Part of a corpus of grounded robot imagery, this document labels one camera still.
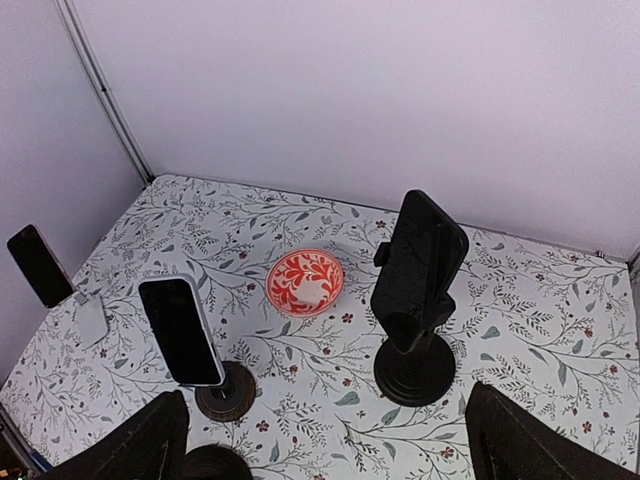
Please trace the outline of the tall black clamp phone stand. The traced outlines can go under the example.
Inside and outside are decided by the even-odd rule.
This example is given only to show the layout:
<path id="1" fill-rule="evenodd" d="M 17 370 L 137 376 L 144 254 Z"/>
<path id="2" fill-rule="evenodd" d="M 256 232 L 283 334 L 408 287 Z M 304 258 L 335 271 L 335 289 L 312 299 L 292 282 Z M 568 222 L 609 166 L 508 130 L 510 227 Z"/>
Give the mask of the tall black clamp phone stand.
<path id="1" fill-rule="evenodd" d="M 422 407 L 439 400 L 451 387 L 455 359 L 435 329 L 423 336 L 416 347 L 402 354 L 387 339 L 377 351 L 374 377 L 382 394 L 404 407 Z"/>

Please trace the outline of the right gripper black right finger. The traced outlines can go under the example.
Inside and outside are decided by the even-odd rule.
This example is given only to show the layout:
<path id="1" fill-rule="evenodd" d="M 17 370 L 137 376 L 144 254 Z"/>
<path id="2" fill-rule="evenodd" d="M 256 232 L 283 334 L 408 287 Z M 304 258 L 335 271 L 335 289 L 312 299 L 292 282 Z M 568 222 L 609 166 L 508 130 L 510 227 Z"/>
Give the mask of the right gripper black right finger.
<path id="1" fill-rule="evenodd" d="M 491 385 L 474 384 L 465 410 L 477 479 L 637 479 L 555 432 Z"/>

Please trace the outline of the black gooseneck stand round base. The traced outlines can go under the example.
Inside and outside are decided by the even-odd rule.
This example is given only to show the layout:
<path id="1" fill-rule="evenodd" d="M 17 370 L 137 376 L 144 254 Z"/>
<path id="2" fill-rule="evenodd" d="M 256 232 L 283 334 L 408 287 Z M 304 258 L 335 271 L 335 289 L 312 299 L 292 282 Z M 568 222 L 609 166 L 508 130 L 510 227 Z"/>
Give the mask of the black gooseneck stand round base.
<path id="1" fill-rule="evenodd" d="M 205 445 L 186 454 L 184 479 L 252 480 L 246 461 L 232 449 Z"/>

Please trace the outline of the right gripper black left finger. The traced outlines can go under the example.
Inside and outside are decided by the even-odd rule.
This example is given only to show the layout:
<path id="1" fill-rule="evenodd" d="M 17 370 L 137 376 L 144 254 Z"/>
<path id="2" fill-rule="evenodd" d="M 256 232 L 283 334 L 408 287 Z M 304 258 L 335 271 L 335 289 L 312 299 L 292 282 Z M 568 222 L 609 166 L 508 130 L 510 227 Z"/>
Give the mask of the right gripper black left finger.
<path id="1" fill-rule="evenodd" d="M 163 392 L 102 440 L 39 477 L 181 479 L 189 420 L 183 394 Z"/>

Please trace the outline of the black phone with white edge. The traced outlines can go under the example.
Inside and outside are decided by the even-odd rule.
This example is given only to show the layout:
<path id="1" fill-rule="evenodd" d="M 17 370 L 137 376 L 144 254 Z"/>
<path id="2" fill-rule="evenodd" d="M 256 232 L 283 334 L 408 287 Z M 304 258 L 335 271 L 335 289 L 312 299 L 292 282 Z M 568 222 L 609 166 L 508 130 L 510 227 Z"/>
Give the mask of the black phone with white edge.
<path id="1" fill-rule="evenodd" d="M 191 387 L 222 385 L 226 373 L 193 278 L 150 277 L 139 283 L 138 293 L 171 378 Z"/>

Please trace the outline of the small round base phone stand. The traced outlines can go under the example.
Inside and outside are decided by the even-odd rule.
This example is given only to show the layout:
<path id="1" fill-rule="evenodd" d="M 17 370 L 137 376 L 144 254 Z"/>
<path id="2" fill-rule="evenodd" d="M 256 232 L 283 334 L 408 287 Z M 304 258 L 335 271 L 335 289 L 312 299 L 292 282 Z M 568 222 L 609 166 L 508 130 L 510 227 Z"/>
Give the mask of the small round base phone stand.
<path id="1" fill-rule="evenodd" d="M 256 398 L 256 382 L 241 363 L 224 361 L 226 377 L 221 386 L 196 387 L 195 401 L 201 413 L 215 422 L 233 422 L 242 418 Z"/>

